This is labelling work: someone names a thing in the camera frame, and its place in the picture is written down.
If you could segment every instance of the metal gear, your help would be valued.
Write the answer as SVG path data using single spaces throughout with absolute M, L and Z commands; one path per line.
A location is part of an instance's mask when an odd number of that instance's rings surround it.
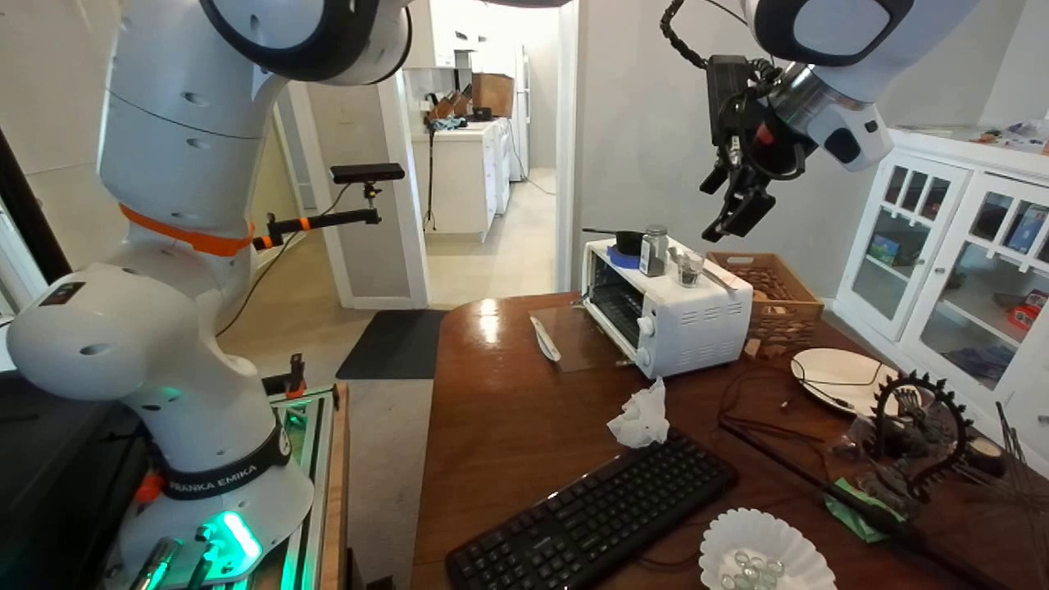
M 894 466 L 911 499 L 926 501 L 926 486 L 965 456 L 969 419 L 944 382 L 911 370 L 877 387 L 873 426 L 873 456 Z

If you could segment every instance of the paper plate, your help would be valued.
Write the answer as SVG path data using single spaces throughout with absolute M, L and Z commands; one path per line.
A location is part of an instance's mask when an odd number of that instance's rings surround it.
M 875 359 L 839 352 L 839 349 L 810 349 L 793 356 L 789 373 L 827 407 L 851 413 L 857 419 L 875 417 L 875 395 L 884 382 L 897 377 L 890 363 Z
M 786 523 L 732 510 L 710 523 L 699 546 L 699 580 L 709 590 L 832 590 L 823 554 Z

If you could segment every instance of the bottle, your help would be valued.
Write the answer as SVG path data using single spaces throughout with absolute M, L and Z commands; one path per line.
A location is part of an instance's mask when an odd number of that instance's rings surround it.
M 662 276 L 666 273 L 666 250 L 667 250 L 666 228 L 648 228 L 647 239 L 643 239 L 638 270 L 647 276 Z

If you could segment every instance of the crumpled paper towel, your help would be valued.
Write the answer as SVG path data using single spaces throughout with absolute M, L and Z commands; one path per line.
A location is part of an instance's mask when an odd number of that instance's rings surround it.
M 609 429 L 620 446 L 643 448 L 652 444 L 666 444 L 667 419 L 666 419 L 666 387 L 655 382 L 652 387 L 631 395 L 623 403 L 623 413 L 609 419 Z

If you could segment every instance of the glass cabinet door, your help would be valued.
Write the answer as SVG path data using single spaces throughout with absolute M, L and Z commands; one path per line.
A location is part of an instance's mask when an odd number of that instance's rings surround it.
M 995 391 L 1049 298 L 1049 191 L 993 179 L 975 191 L 953 263 L 934 270 L 944 290 L 919 337 Z
M 923 259 L 937 250 L 939 230 L 957 207 L 967 171 L 923 158 L 890 158 L 877 167 L 873 191 L 864 250 L 854 254 L 851 298 L 864 306 L 862 321 L 894 340 L 921 290 Z

